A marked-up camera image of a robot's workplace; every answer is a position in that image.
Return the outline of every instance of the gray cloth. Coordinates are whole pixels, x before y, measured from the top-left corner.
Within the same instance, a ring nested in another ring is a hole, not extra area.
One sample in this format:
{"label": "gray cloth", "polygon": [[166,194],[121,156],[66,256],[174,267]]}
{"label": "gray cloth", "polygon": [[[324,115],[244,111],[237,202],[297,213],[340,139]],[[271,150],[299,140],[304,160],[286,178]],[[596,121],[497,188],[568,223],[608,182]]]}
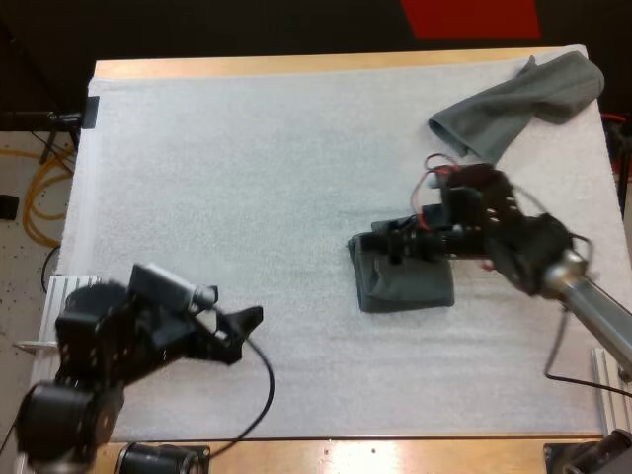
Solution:
{"label": "gray cloth", "polygon": [[471,150],[496,164],[532,117],[565,123],[602,90],[603,74],[577,51],[539,66],[531,56],[514,79],[435,114],[429,125],[459,155]]}
{"label": "gray cloth", "polygon": [[[373,232],[389,221],[373,222]],[[438,262],[403,259],[393,265],[388,256],[364,251],[358,234],[348,243],[354,264],[357,303],[365,313],[391,313],[452,306],[452,271],[446,259]]]}

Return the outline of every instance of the table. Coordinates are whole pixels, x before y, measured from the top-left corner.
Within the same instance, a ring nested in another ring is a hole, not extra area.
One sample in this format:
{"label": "table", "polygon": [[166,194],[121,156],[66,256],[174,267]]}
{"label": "table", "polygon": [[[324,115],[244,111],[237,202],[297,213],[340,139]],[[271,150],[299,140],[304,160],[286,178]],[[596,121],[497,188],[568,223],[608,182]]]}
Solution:
{"label": "table", "polygon": [[[554,48],[415,51],[312,56],[113,60],[97,63],[103,79],[182,78],[377,69],[512,59]],[[544,473],[545,442],[595,436],[388,438],[244,441],[217,459],[213,472],[512,472]],[[221,443],[210,443],[214,450]],[[104,446],[96,472],[113,472],[121,443]]]}

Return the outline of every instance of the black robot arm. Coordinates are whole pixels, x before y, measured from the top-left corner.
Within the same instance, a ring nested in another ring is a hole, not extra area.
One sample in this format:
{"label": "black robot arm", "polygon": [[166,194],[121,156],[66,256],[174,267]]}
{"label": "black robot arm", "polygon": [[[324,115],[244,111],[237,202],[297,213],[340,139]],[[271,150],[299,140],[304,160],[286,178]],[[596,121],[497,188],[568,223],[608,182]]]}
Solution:
{"label": "black robot arm", "polygon": [[364,234],[363,250],[403,258],[488,259],[515,288],[561,301],[632,374],[632,314],[586,276],[576,237],[543,211],[524,215],[507,176],[487,164],[437,174],[441,204]]}
{"label": "black robot arm", "polygon": [[129,286],[98,283],[70,294],[56,324],[60,367],[24,398],[18,450],[39,473],[85,472],[108,442],[123,388],[181,357],[232,364],[263,321],[263,309],[215,309],[216,329],[197,315],[214,309],[216,287],[195,287],[155,266],[134,266]]}

